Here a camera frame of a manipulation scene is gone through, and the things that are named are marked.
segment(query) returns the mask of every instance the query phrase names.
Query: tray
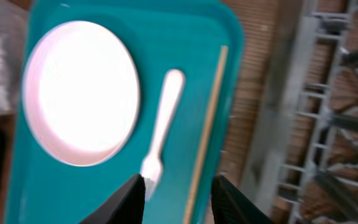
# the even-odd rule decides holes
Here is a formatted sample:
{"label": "tray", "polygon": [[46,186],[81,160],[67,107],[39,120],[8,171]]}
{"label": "tray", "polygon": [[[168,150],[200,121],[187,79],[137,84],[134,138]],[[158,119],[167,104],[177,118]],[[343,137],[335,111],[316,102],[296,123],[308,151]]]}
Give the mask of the tray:
{"label": "tray", "polygon": [[131,53],[139,73],[141,102],[126,145],[113,158],[91,167],[69,166],[44,152],[31,135],[21,107],[6,223],[78,223],[139,172],[149,149],[163,77],[171,68],[182,70],[186,83],[162,153],[163,176],[145,205],[143,223],[181,223],[219,50],[227,45],[229,55],[192,219],[192,223],[203,223],[244,36],[234,14],[220,3],[144,2],[38,1],[33,7],[26,60],[37,41],[53,27],[75,20],[95,22],[113,31]]}

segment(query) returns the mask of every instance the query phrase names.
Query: wooden floor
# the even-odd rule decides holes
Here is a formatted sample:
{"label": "wooden floor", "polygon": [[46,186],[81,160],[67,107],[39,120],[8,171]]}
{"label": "wooden floor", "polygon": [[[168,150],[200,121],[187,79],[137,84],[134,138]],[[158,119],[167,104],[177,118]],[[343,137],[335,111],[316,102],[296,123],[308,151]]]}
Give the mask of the wooden floor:
{"label": "wooden floor", "polygon": [[[29,8],[29,1],[12,0],[25,9]],[[230,117],[229,126],[225,138],[225,145],[221,162],[218,168],[234,184],[238,185],[247,150],[252,139],[252,132],[255,120],[258,115],[258,108],[264,90],[265,74],[269,62],[270,49],[275,35],[277,18],[277,7],[279,0],[227,0],[226,3],[238,16],[244,30],[246,31],[246,51],[242,59],[241,72],[236,86],[236,94]],[[336,12],[340,11],[343,5],[342,0],[320,0],[319,10]],[[349,49],[358,48],[358,14],[354,21],[354,29],[348,42]],[[316,82],[321,79],[327,69],[329,62],[330,48],[319,45],[311,63],[307,82]],[[350,74],[343,74],[337,80],[338,91],[333,96],[332,106],[341,109],[358,100],[358,84]],[[0,123],[13,138],[13,118],[2,118]],[[293,144],[288,149],[288,160],[297,163],[302,160],[305,153],[308,137],[310,136],[311,121],[299,119],[293,134]],[[337,142],[334,154],[350,154],[341,140]],[[6,196],[7,177],[10,168],[11,150],[7,151],[4,165],[4,180],[0,194],[0,223],[4,210]],[[314,197],[319,199],[324,194],[314,190]],[[275,223],[283,223],[289,206],[277,200],[273,211]],[[213,223],[211,210],[207,211],[206,223]]]}

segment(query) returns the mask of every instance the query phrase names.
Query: wooden stick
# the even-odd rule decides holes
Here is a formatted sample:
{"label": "wooden stick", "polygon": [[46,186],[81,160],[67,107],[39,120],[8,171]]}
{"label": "wooden stick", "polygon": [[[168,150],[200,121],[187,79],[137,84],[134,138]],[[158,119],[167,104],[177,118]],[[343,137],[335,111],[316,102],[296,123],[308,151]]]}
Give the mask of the wooden stick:
{"label": "wooden stick", "polygon": [[215,117],[216,105],[218,104],[219,92],[221,90],[224,67],[226,65],[227,51],[228,51],[227,46],[221,47],[218,67],[216,69],[216,74],[215,74],[215,81],[212,86],[211,98],[209,99],[209,104],[204,121],[204,128],[201,134],[201,140],[198,147],[198,155],[196,158],[193,178],[191,180],[191,187],[186,203],[186,210],[185,210],[185,217],[183,219],[183,224],[190,224],[191,218],[193,216],[193,210],[197,198],[198,186],[200,184],[201,173],[203,171],[204,160],[208,149],[209,136],[211,135],[212,125]]}

